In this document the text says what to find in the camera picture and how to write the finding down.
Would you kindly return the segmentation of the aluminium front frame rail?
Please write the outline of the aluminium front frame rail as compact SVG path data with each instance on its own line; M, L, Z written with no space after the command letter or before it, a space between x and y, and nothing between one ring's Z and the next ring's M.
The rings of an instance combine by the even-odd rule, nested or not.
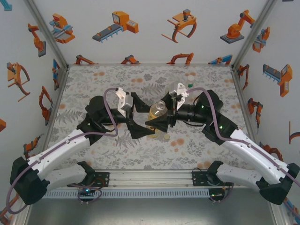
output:
M98 170L109 172L110 189L163 189L163 188L195 188L191 170ZM51 172L45 180L50 184L48 191L82 182L87 175L75 172L71 168Z

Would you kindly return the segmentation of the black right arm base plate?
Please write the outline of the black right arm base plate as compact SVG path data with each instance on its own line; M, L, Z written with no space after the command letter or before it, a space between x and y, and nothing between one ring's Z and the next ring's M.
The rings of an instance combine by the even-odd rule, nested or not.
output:
M215 174L206 171L193 171L192 182L194 187L223 187L232 186L233 183L221 181Z

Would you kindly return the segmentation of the yellow drink bottle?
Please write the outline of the yellow drink bottle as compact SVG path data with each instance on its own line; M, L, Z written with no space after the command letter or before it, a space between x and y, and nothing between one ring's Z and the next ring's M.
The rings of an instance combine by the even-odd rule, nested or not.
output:
M166 112L167 112L166 104L164 101L160 100L150 107L148 120L153 120L157 117L160 117L160 116L164 115ZM156 129L152 126L147 126L147 128L149 128L150 130L155 132L154 134L149 135L150 138L157 138L162 133L162 131L160 131L159 129Z

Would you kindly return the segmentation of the left small circuit board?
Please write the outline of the left small circuit board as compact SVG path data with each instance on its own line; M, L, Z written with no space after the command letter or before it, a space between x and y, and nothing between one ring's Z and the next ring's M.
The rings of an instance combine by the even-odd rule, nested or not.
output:
M80 197L94 197L95 190L89 188L81 188L78 190L78 194Z

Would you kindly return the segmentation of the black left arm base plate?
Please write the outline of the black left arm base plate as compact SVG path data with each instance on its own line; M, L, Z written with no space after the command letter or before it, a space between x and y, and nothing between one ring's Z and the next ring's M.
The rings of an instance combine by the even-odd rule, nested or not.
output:
M94 172L93 175L88 174L83 179L82 182L75 183L75 185L103 188L103 187L108 187L109 180L110 180L109 172Z

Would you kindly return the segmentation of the grey floral table mat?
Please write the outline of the grey floral table mat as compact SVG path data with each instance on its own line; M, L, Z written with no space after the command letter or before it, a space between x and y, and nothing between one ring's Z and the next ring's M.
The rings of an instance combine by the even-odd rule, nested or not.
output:
M159 101L172 82L186 83L187 76L195 77L194 86L213 90L223 101L221 113L246 131L240 102L230 67L223 66L71 66L59 104L49 145L53 146L85 118L89 101L108 88L120 87L136 92L147 105ZM183 170L207 169L215 160L234 167L249 169L250 165L233 151L209 141L200 127L178 121L157 138L133 139L125 124L118 125L116 137L103 137L59 164L70 167L80 161L94 169L126 170Z

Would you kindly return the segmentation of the aluminium side frame rail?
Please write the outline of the aluminium side frame rail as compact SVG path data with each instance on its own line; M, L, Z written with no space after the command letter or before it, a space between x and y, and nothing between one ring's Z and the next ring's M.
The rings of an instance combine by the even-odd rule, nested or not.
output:
M248 136L256 143L259 145L259 138L256 134L256 129L254 128L252 122L251 122L251 116L248 110L248 105L247 105L247 101L245 99L245 96L243 94L243 90L238 78L238 74L237 72L231 68L231 72L232 72L232 78L233 78L233 82L234 82L234 86L237 92L237 96L240 102L240 106L241 106L241 110L242 110L242 114L243 114L243 118L246 124L246 128L247 128L247 134Z
M67 80L67 77L68 77L68 71L69 71L68 67L66 69L61 68L61 69L58 70L59 87L54 93L56 98L53 99L54 106L52 108L52 113L51 113L51 116L50 116L50 120L49 120L49 123L47 125L47 133L45 135L44 149L46 149L48 147L48 144L50 142L53 126L55 124L56 115L57 115L58 109L59 109L59 104L61 102L61 98L62 98L63 91L64 91L64 88L65 88L66 80Z

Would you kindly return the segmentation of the aluminium frame post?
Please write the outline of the aluminium frame post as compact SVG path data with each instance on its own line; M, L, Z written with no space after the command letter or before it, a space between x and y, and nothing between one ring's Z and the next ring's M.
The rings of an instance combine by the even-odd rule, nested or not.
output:
M233 70L237 70L240 66L241 62L243 61L244 57L246 56L248 50L252 46L252 43L256 39L258 32L262 29L262 26L268 19L270 13L272 12L273 8L275 7L278 0L267 0L265 5L263 6L256 22L254 23L250 34L246 38L245 43L243 44L241 50L239 51L234 63L233 63Z
M68 63L66 62L61 50L59 49L57 42L55 41L54 37L51 34L50 29L46 25L46 22L40 13L38 7L36 6L34 0L23 0L26 4L26 7L30 11L31 15L33 16L35 22L37 23L38 27L40 28L41 32L43 33L47 43L51 47L53 53L57 57L57 60L59 61L60 65L67 70L68 69Z

